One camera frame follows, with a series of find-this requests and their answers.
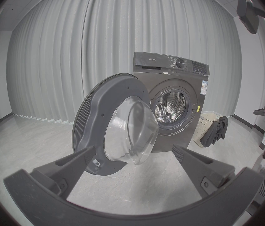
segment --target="gray tile floor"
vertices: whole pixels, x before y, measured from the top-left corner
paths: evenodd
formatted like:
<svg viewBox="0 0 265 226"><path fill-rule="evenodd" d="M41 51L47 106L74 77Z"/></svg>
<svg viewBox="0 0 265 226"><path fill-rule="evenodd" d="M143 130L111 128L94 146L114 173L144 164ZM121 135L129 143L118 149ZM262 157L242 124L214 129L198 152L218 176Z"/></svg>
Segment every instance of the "gray tile floor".
<svg viewBox="0 0 265 226"><path fill-rule="evenodd" d="M8 194L3 178L24 168L33 168L72 153L72 125L11 116L0 123L0 202L21 224L31 223ZM191 141L189 149L236 168L252 167L261 153L262 139L255 129L229 118L225 140L201 148ZM201 197L172 152L152 153L140 166L127 164L107 176L84 173L68 201L107 213L149 214L176 209ZM249 218L245 213L237 225Z"/></svg>

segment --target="black garment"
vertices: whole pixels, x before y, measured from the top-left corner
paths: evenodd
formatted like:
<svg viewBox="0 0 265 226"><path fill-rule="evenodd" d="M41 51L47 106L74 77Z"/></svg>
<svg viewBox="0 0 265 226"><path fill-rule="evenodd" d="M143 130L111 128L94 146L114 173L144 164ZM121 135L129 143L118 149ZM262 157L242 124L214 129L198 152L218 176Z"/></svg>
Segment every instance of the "black garment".
<svg viewBox="0 0 265 226"><path fill-rule="evenodd" d="M227 128L228 118L226 116L219 117L219 121L213 121L213 124L200 139L203 147L208 147L211 143L214 145L220 138L224 139Z"/></svg>

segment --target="washing machine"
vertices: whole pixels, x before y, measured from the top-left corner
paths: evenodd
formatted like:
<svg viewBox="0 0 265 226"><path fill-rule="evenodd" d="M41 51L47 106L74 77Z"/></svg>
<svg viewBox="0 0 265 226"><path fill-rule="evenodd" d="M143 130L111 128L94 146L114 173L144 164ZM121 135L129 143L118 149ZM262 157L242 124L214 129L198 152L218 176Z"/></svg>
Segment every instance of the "washing machine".
<svg viewBox="0 0 265 226"><path fill-rule="evenodd" d="M159 133L152 153L189 145L206 97L209 66L170 55L135 52L133 74L146 86Z"/></svg>

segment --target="energy label sticker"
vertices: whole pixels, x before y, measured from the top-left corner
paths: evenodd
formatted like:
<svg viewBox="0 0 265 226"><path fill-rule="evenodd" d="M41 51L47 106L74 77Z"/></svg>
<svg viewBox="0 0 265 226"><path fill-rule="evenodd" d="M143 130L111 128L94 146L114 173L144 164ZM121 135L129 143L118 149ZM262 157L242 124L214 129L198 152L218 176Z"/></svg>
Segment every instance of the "energy label sticker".
<svg viewBox="0 0 265 226"><path fill-rule="evenodd" d="M207 93L207 87L208 87L208 82L207 81L202 81L202 86L201 86L201 95L205 95Z"/></svg>

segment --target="white plastic basket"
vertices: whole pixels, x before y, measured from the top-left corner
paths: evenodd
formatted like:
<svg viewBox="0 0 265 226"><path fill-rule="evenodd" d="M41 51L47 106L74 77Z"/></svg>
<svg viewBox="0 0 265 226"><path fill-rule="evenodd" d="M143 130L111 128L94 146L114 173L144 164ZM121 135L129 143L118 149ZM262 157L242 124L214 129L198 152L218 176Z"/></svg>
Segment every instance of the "white plastic basket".
<svg viewBox="0 0 265 226"><path fill-rule="evenodd" d="M193 141L196 142L197 145L199 145L200 147L203 147L203 145L201 144L199 140L202 138L202 136L207 132L207 130L213 124L213 121L218 121L219 117L222 117L222 115L220 115L219 113L215 111L206 111L206 112L201 113L200 117L201 118L199 118L195 132L192 136L192 139Z"/></svg>

